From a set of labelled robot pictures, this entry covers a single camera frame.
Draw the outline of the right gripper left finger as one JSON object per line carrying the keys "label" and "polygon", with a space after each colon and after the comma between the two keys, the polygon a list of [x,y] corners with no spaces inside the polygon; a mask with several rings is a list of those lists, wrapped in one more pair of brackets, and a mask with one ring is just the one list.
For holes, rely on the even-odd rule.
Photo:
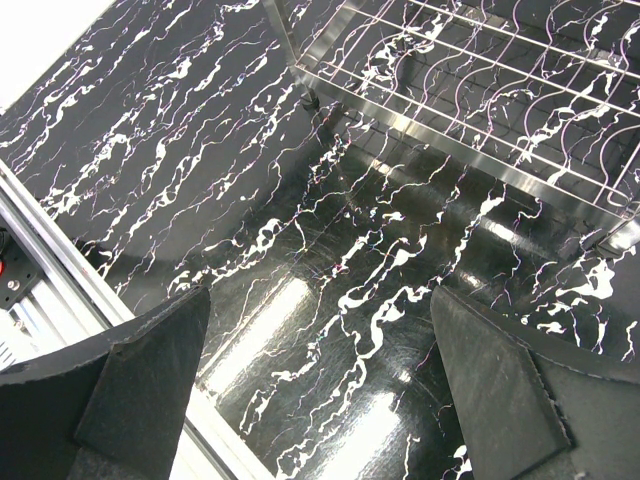
{"label": "right gripper left finger", "polygon": [[2,371],[2,478],[168,478],[210,306],[194,287]]}

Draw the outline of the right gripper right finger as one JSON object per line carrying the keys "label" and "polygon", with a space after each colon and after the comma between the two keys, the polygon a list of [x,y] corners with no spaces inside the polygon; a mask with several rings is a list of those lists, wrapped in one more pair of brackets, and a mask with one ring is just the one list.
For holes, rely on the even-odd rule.
{"label": "right gripper right finger", "polygon": [[638,478],[638,365],[447,287],[434,290],[430,311],[475,478]]}

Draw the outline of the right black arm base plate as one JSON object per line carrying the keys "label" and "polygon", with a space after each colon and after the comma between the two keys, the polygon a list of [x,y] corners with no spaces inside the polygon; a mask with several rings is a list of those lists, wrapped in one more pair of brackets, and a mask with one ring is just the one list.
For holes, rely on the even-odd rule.
{"label": "right black arm base plate", "polygon": [[1,228],[1,308],[10,310],[41,279],[39,265],[10,234]]}

